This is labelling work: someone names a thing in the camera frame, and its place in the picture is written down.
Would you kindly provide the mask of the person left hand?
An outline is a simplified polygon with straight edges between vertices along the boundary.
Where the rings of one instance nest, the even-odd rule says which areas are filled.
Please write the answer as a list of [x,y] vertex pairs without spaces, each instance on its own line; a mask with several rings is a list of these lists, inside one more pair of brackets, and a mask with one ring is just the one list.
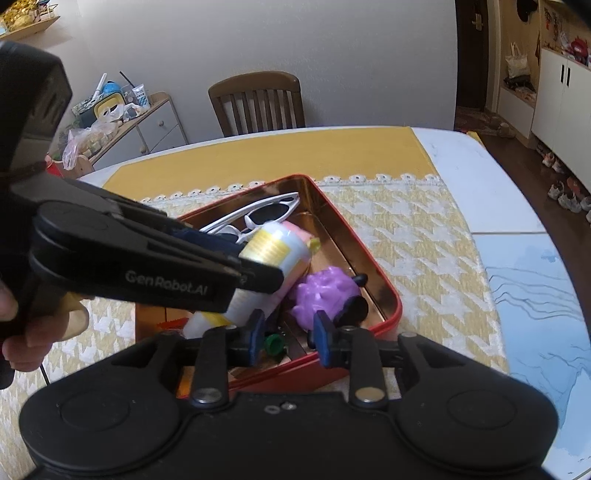
[[56,342],[69,340],[88,328],[89,314],[81,300],[92,296],[68,293],[58,311],[49,316],[32,319],[21,335],[7,338],[2,354],[15,371],[37,369]]

